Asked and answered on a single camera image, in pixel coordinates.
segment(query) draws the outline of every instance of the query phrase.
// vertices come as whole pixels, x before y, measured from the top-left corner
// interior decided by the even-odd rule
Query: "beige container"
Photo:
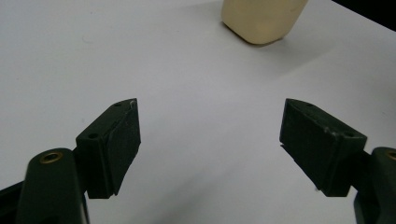
[[[224,0],[221,18],[251,44],[268,44],[285,36],[308,0]]]

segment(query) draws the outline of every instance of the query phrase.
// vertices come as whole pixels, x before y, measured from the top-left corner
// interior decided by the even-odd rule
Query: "brass insert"
[[[49,152],[40,158],[40,163],[42,164],[53,163],[55,161],[60,160],[63,155],[64,154],[62,152],[58,152],[58,151]]]
[[[389,157],[391,160],[396,161],[396,151],[391,151],[391,150],[389,150],[389,151],[387,151],[387,155],[388,155],[388,157]]]

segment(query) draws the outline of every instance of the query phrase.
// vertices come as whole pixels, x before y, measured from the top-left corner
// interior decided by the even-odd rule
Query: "cream-colored cup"
[[[308,0],[224,0],[221,18],[251,44],[268,44],[285,36]]]

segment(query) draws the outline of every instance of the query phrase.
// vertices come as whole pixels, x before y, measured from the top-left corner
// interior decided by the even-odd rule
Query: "white surface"
[[[355,223],[280,147],[287,97],[315,104],[374,147],[396,147],[396,34],[311,0],[265,47],[220,21],[221,1],[2,1],[0,189],[136,97],[142,144],[92,224]]]

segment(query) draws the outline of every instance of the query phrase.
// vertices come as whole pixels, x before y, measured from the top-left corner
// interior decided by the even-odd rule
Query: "screw hole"
[[[98,136],[99,136],[99,134],[97,134],[97,133],[91,133],[90,135],[88,135],[88,137],[91,139],[97,138]]]
[[[396,152],[388,151],[387,155],[388,155],[389,158],[391,158],[392,160],[396,161]]]
[[[62,152],[50,152],[40,158],[40,162],[43,164],[52,163],[61,159],[64,154]]]

